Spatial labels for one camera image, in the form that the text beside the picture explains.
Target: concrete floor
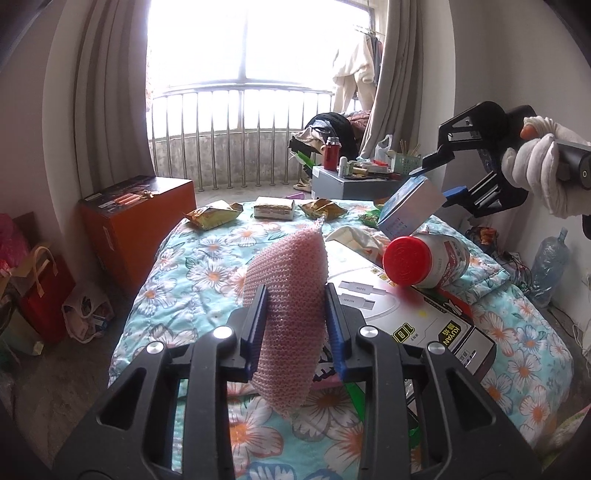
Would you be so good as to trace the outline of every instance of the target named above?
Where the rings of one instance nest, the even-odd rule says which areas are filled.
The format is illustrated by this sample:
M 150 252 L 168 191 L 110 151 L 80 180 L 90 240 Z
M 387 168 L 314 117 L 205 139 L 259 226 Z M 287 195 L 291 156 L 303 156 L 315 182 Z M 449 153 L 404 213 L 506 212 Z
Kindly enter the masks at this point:
M 229 203 L 244 202 L 255 200 L 258 196 L 283 197 L 295 192 L 291 186 L 278 184 L 275 187 L 206 190 L 197 192 L 196 197 L 198 205 L 205 205 L 219 199 Z M 107 386 L 111 355 L 124 328 L 132 299 L 123 296 L 108 280 L 104 288 L 116 314 L 104 338 L 86 345 L 66 339 L 59 345 L 46 348 L 39 357 L 21 358 L 14 390 L 15 420 L 35 452 L 48 465 L 71 430 Z M 591 403 L 591 380 L 586 361 L 575 341 L 566 335 L 552 315 L 543 314 L 574 357 L 573 385 L 569 398 L 558 412 L 560 422 Z M 560 322 L 570 333 L 570 321 L 561 317 Z

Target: window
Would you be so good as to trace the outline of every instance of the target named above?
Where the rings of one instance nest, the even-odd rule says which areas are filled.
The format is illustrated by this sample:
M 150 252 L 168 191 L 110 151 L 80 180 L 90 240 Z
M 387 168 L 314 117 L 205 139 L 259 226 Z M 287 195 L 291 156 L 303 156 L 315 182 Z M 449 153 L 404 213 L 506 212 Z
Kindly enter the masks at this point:
M 246 129 L 273 122 L 300 129 L 317 109 L 330 111 L 339 39 L 354 26 L 369 28 L 372 15 L 341 0 L 152 0 L 155 137 L 166 135 L 167 116 L 168 134 L 180 134 L 181 109 L 185 133 L 197 122 L 200 132 L 212 124 L 216 131 L 237 129 L 242 121 Z M 183 88 L 184 95 L 174 95 Z M 151 137 L 151 112 L 147 118 Z

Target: bed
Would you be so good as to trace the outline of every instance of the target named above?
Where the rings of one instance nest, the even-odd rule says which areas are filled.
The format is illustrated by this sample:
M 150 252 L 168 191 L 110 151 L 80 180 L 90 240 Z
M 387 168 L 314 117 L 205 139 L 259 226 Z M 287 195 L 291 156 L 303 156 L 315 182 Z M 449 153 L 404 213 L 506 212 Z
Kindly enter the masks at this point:
M 326 223 L 365 227 L 359 215 L 371 202 L 338 201 L 348 210 Z M 164 240 L 154 268 L 138 293 L 113 353 L 111 382 L 148 343 L 194 342 L 226 323 L 242 305 L 246 263 L 270 243 L 306 226 L 297 209 L 291 222 L 257 220 L 252 203 L 229 224 L 209 232 L 181 221 Z M 467 302 L 475 325 L 497 344 L 482 386 L 527 441 L 535 446 L 566 399 L 573 376 L 570 352 L 553 328 L 510 283 L 508 273 L 473 243 L 436 217 L 422 230 L 454 235 L 472 254 L 467 273 L 447 290 Z M 183 395 L 176 412 L 173 469 L 181 470 Z M 291 422 L 273 412 L 247 384 L 228 384 L 228 413 L 236 477 L 240 479 L 341 480 L 357 477 L 363 425 L 343 387 L 313 390 Z M 413 450 L 412 467 L 420 464 Z

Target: pink sponge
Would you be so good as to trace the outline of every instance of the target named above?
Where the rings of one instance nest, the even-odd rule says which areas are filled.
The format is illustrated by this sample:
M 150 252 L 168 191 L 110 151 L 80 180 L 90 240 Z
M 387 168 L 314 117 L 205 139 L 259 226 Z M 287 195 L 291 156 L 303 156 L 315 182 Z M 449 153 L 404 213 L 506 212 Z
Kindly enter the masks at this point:
M 306 399 L 326 337 L 324 285 L 328 277 L 320 225 L 310 225 L 265 248 L 249 264 L 244 305 L 256 288 L 269 292 L 267 325 L 252 384 L 288 417 Z

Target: bag handle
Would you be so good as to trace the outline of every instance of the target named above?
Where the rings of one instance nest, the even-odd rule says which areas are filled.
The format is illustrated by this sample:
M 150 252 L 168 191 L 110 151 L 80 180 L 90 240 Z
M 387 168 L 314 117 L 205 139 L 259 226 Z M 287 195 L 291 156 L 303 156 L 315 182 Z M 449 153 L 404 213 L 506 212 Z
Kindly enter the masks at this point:
M 37 247 L 35 249 L 35 253 L 33 254 L 33 276 L 35 277 L 35 283 L 37 284 L 37 293 L 39 294 L 39 298 L 42 297 L 43 295 L 45 295 L 45 291 L 43 290 L 43 287 L 41 286 L 41 283 L 39 282 L 39 275 L 37 273 L 37 256 L 39 255 L 39 252 L 42 250 L 46 250 L 47 253 L 49 254 L 49 258 L 51 258 L 51 263 L 53 263 L 53 276 L 54 277 L 57 276 L 56 259 L 53 258 L 53 254 L 51 253 L 51 251 L 47 247 L 40 245 L 39 247 Z

